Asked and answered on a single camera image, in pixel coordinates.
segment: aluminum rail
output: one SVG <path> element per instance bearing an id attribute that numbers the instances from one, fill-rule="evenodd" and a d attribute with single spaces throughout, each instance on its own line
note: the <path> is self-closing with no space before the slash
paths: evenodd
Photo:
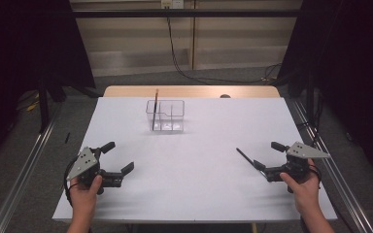
<path id="1" fill-rule="evenodd" d="M 21 13 L 36 17 L 312 17 L 317 14 L 331 14 L 331 11 L 288 10 L 214 10 L 214 9 L 146 9 L 146 10 L 74 10 L 73 12 Z"/>
<path id="2" fill-rule="evenodd" d="M 20 201 L 20 198 L 24 193 L 32 172 L 36 164 L 38 163 L 39 157 L 45 147 L 45 144 L 47 143 L 48 138 L 51 135 L 54 122 L 59 115 L 60 109 L 61 104 L 55 107 L 52 119 L 48 127 L 43 133 L 38 135 L 32 151 L 29 153 L 25 164 L 23 165 L 19 175 L 17 176 L 17 180 L 15 181 L 14 185 L 11 188 L 11 191 L 9 192 L 7 198 L 0 208 L 0 233 L 5 232 L 6 228 L 8 227 L 11 217 L 17 207 L 17 204 Z"/>
<path id="3" fill-rule="evenodd" d="M 298 100 L 294 102 L 295 109 L 297 113 L 301 117 L 304 122 L 307 122 L 306 110 L 302 103 Z M 307 132 L 311 139 L 314 139 L 314 135 L 316 133 L 316 129 L 307 126 Z M 324 144 L 322 138 L 319 136 L 317 139 L 317 147 L 319 150 L 329 153 L 326 145 Z M 373 232 L 373 228 L 365 215 L 365 212 L 359 202 L 357 201 L 356 197 L 354 196 L 353 192 L 347 185 L 347 182 L 344 180 L 340 170 L 338 169 L 335 161 L 332 159 L 332 156 L 326 159 L 323 159 L 323 164 L 326 170 L 329 173 L 332 181 L 334 182 L 341 198 L 343 199 L 345 205 L 347 206 L 348 211 L 350 212 L 351 217 L 353 218 L 354 222 L 356 223 L 356 227 L 358 228 L 359 232 L 368 233 Z"/>

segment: gray carpet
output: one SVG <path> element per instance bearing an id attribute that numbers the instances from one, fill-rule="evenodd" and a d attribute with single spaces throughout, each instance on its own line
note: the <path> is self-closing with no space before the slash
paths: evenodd
<path id="1" fill-rule="evenodd" d="M 235 80 L 240 82 L 257 81 L 265 76 L 265 70 L 259 68 L 246 69 L 223 69 L 207 71 L 189 71 L 186 74 L 193 77 Z M 97 78 L 97 89 L 103 93 L 105 88 L 112 84 L 202 84 L 187 79 L 176 72 L 132 75 L 122 77 Z M 248 84 L 230 83 L 222 81 L 209 81 L 210 84 Z M 250 83 L 268 84 L 268 82 Z M 49 137 L 43 152 L 37 161 L 33 174 L 27 182 L 17 207 L 13 212 L 6 232 L 65 232 L 68 225 L 51 219 L 56 208 L 57 201 L 62 193 L 63 172 L 69 160 L 75 156 L 81 146 L 86 128 L 96 106 L 96 99 L 90 99 L 81 95 L 78 91 L 65 88 L 68 95 L 67 100 L 60 105 L 60 112 L 56 119 L 53 131 Z M 300 122 L 293 108 L 293 100 L 288 98 L 287 87 L 279 87 L 280 94 L 287 97 L 288 107 L 293 113 L 294 121 Z M 50 109 L 53 113 L 59 105 L 50 100 Z M 40 129 L 39 109 L 32 112 L 19 111 L 17 123 L 14 125 L 9 136 L 0 148 L 0 207 L 8 195 L 17 178 L 28 154 L 31 152 Z M 311 139 L 300 129 L 305 143 Z M 336 164 L 342 172 L 357 200 L 365 210 L 371 225 L 373 226 L 373 167 L 366 161 L 366 157 L 354 142 L 346 137 L 346 130 L 329 107 L 324 105 L 320 127 L 321 136 L 332 154 Z M 333 185 L 327 172 L 323 171 L 323 185 L 328 191 L 334 205 L 341 215 L 352 226 L 355 232 L 354 222 L 344 205 L 340 195 Z M 337 232 L 349 232 L 346 224 L 341 220 L 332 221 L 331 224 Z M 258 224 L 259 232 L 301 232 L 299 221 L 288 221 L 282 223 Z M 140 232 L 158 232 L 157 228 L 142 226 Z M 165 232 L 181 232 L 180 228 L 173 230 L 165 229 Z M 192 228 L 183 228 L 186 232 L 197 232 Z M 94 224 L 94 232 L 126 232 L 120 224 Z"/>

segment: hand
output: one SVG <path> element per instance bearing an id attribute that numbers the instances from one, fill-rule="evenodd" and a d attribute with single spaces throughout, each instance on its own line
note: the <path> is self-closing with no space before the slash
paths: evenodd
<path id="1" fill-rule="evenodd" d="M 78 178 L 71 180 L 70 194 L 73 213 L 68 232 L 88 232 L 90 222 L 95 214 L 96 193 L 102 184 L 102 177 L 96 176 L 90 188 L 79 183 Z"/>
<path id="2" fill-rule="evenodd" d="M 314 165 L 311 159 L 308 159 L 308 163 Z M 318 199 L 320 181 L 317 175 L 310 172 L 304 183 L 297 183 L 287 173 L 281 173 L 280 177 L 292 189 L 296 210 L 301 214 L 308 230 L 315 233 L 333 233 L 334 230 L 325 219 L 320 207 Z"/>
<path id="3" fill-rule="evenodd" d="M 314 165 L 311 159 L 308 159 L 310 165 Z M 318 201 L 319 179 L 314 173 L 308 173 L 306 182 L 297 183 L 287 173 L 280 174 L 281 179 L 293 190 L 296 210 L 302 215 L 308 211 L 320 210 Z"/>

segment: dark background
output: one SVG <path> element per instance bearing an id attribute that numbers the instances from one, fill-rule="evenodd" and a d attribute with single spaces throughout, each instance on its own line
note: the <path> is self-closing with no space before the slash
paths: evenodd
<path id="1" fill-rule="evenodd" d="M 299 96 L 312 79 L 373 165 L 373 1 L 305 0 L 279 78 Z"/>
<path id="2" fill-rule="evenodd" d="M 0 143 L 16 121 L 19 96 L 40 79 L 49 87 L 94 87 L 77 23 L 49 14 L 57 11 L 71 12 L 69 1 L 0 0 Z"/>

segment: transparent acrylic box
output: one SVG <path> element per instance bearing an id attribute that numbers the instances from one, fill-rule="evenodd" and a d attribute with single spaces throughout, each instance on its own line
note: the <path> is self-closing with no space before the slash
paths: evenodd
<path id="1" fill-rule="evenodd" d="M 151 131 L 184 131 L 183 100 L 149 100 L 147 117 Z"/>

